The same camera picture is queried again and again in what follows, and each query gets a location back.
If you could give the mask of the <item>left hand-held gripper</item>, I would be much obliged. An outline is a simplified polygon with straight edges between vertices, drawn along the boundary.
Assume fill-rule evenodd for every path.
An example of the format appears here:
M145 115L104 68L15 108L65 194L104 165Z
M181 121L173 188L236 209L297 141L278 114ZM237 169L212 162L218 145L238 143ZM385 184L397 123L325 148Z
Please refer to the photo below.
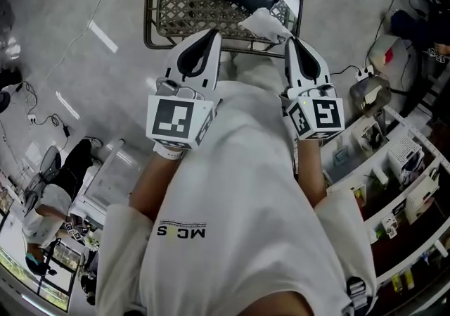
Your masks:
M146 136L163 146L199 148L217 114L217 74L222 37L218 30L196 32L168 55L168 69L148 97Z

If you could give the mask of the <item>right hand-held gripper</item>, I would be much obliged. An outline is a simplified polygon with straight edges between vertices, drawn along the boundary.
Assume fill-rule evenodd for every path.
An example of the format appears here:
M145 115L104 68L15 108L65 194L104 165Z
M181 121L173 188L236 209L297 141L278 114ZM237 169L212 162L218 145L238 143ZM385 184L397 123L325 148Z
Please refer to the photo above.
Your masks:
M291 88L281 94L283 115L299 140L325 140L344 130L342 99L328 82L327 62L312 45L296 37L287 40L285 74Z

